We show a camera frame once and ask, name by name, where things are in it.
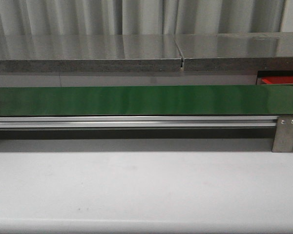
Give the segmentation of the grey stone slab left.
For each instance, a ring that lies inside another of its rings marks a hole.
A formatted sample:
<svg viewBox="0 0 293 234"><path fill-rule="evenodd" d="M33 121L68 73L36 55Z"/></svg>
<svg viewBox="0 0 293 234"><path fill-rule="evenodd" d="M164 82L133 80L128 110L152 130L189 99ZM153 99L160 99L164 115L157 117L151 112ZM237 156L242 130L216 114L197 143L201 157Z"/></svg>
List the grey stone slab left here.
<svg viewBox="0 0 293 234"><path fill-rule="evenodd" d="M0 36L0 73L175 72L170 35Z"/></svg>

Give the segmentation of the grey stone slab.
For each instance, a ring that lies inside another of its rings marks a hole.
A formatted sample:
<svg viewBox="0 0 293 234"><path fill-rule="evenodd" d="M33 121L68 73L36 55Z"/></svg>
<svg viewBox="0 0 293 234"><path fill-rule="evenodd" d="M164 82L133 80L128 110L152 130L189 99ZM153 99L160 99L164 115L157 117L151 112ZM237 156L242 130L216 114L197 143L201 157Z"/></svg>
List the grey stone slab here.
<svg viewBox="0 0 293 234"><path fill-rule="evenodd" d="M170 35L0 36L0 73L175 72Z"/></svg>
<svg viewBox="0 0 293 234"><path fill-rule="evenodd" d="M293 71L293 32L176 35L185 71Z"/></svg>

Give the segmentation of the green conveyor belt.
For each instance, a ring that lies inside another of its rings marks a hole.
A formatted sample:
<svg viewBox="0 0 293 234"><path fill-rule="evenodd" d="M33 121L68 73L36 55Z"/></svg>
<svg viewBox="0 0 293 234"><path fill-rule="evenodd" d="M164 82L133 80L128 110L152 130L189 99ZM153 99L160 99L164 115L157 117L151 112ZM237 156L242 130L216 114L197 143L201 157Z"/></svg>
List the green conveyor belt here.
<svg viewBox="0 0 293 234"><path fill-rule="evenodd" d="M0 88L0 117L98 115L293 115L293 86Z"/></svg>

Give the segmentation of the red plastic tray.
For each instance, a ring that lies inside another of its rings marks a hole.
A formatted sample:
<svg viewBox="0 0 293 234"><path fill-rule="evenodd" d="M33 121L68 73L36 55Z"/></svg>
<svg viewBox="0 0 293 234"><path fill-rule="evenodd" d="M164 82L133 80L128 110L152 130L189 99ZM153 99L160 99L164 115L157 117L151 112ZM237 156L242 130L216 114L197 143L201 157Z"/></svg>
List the red plastic tray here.
<svg viewBox="0 0 293 234"><path fill-rule="evenodd" d="M265 84L293 84L293 76L264 77L261 81Z"/></svg>

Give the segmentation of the grey stone slab right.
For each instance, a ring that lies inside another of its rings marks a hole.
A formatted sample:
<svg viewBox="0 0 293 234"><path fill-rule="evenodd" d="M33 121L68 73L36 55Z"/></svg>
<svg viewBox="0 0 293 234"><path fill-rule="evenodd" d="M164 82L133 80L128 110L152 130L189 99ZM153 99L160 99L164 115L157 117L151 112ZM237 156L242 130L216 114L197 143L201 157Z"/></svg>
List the grey stone slab right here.
<svg viewBox="0 0 293 234"><path fill-rule="evenodd" d="M176 35L185 71L293 71L293 32Z"/></svg>

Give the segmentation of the white pleated curtain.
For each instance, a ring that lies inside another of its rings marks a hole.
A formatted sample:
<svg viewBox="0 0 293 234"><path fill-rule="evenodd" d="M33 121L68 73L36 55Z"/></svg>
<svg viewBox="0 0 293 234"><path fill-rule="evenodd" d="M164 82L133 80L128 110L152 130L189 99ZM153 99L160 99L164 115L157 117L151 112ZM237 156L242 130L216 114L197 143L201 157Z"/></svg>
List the white pleated curtain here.
<svg viewBox="0 0 293 234"><path fill-rule="evenodd" d="M0 0L0 35L293 32L293 0Z"/></svg>

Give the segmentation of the steel conveyor support bracket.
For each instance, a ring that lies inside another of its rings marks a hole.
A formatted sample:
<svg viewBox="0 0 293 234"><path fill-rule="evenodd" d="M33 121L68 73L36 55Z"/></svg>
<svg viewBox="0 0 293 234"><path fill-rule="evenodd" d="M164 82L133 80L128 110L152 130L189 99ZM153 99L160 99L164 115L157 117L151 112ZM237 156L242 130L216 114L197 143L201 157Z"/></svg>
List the steel conveyor support bracket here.
<svg viewBox="0 0 293 234"><path fill-rule="evenodd" d="M293 149L293 116L279 116L272 146L274 153L289 153Z"/></svg>

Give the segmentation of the aluminium conveyor side rail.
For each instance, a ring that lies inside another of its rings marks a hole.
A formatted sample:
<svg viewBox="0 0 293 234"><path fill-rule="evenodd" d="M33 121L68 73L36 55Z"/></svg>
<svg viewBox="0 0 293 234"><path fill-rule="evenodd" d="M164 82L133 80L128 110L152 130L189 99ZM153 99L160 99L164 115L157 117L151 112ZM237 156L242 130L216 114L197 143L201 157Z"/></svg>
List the aluminium conveyor side rail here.
<svg viewBox="0 0 293 234"><path fill-rule="evenodd" d="M0 117L0 128L274 127L277 116Z"/></svg>

